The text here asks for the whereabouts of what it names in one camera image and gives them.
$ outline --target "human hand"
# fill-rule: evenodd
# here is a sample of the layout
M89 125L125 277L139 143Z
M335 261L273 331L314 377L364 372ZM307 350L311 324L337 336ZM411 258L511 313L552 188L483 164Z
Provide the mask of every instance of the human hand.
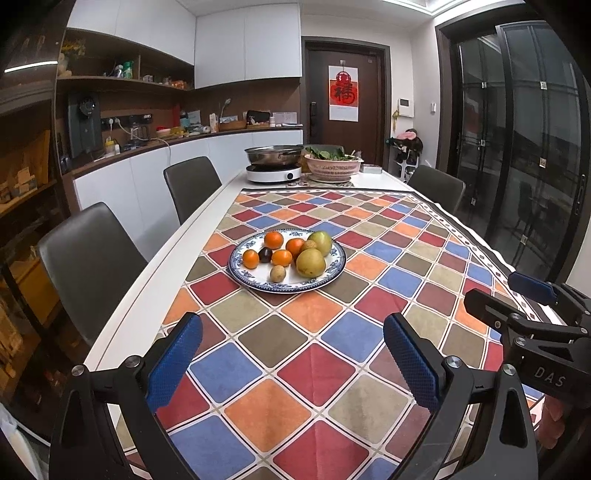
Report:
M540 426L535 431L542 447L552 449L556 446L558 439L564 433L563 415L564 404L560 400L546 396Z

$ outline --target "stainless steel pot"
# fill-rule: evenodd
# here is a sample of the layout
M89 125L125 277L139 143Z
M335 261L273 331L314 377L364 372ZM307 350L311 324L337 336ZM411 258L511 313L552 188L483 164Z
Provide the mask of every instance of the stainless steel pot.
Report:
M273 147L247 148L245 152L252 165L286 167L297 163L303 148L303 145L274 145Z

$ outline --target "blue and white plate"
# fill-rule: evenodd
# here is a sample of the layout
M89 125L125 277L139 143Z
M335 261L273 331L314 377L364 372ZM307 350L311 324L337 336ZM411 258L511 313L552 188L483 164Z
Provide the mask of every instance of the blue and white plate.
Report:
M277 230L283 235L284 244L292 238L303 238L306 240L312 231L299 229L280 229ZM259 263L254 270L249 270L242 265L242 254L249 249L258 252L263 248L263 241L267 232L257 233L243 240L232 252L228 262L228 272L238 282L253 288L254 290L267 291L270 293L301 293L304 291L315 290L332 282L345 269L347 261L343 247L333 241L330 253L324 258L326 261L326 270L317 278L302 277L294 263L285 269L287 275L281 283L273 283L269 280L272 264Z

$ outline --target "gray dining chair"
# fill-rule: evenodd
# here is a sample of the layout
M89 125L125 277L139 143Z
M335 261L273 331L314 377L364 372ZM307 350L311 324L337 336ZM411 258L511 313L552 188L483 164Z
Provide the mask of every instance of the gray dining chair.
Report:
M164 179L181 225L222 186L207 157L191 158L165 168Z
M419 165L407 185L452 215L455 215L466 190L466 184L460 179L427 165Z
M62 305L88 345L147 265L103 202L59 224L38 249Z

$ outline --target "brown door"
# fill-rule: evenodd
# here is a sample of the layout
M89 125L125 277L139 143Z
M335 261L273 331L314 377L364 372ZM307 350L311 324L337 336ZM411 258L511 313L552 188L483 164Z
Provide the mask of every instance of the brown door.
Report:
M329 119L329 66L357 68L359 113L357 122ZM380 58L371 54L309 50L306 70L309 143L342 145L346 153L361 150L366 163L381 165L383 101Z

